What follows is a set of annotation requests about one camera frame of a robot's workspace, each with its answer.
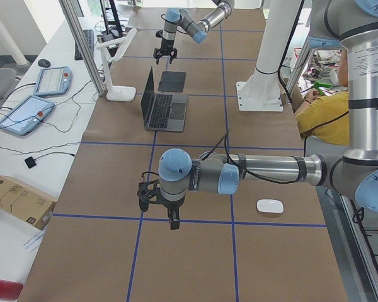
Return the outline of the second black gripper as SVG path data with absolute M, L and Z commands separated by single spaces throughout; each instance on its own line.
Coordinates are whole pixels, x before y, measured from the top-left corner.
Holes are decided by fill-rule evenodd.
M 163 54 L 169 54 L 169 63 L 172 64 L 173 60 L 177 58 L 178 50 L 174 47 L 174 40 L 161 39 L 161 48 L 155 48 L 153 57 L 156 59 L 156 64 L 163 57 Z

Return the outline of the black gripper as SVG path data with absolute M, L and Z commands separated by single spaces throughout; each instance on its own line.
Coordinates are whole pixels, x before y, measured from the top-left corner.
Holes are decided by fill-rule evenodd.
M 163 198 L 162 205 L 167 208 L 169 226 L 171 230 L 178 230 L 180 228 L 179 208 L 183 205 L 184 201 L 185 196 L 176 201 Z

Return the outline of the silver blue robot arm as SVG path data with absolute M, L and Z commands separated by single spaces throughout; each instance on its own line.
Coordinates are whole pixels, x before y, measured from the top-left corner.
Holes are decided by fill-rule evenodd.
M 187 191 L 234 194 L 243 179 L 325 186 L 378 212 L 378 1 L 314 1 L 311 48 L 344 47 L 348 52 L 350 145 L 342 155 L 279 157 L 207 152 L 192 159 L 184 150 L 165 151 L 159 178 L 141 184 L 139 206 L 167 209 L 170 227 L 180 226 Z

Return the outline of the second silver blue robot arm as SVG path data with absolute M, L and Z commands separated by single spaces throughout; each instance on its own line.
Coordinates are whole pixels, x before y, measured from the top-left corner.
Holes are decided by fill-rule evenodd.
M 235 1 L 214 1 L 216 8 L 200 21 L 194 21 L 189 12 L 183 8 L 168 8 L 164 17 L 164 28 L 156 33 L 161 37 L 161 46 L 154 49 L 153 57 L 159 60 L 163 56 L 170 56 L 172 61 L 177 56 L 174 47 L 175 36 L 178 27 L 191 36 L 197 43 L 202 43 L 207 33 L 234 11 Z

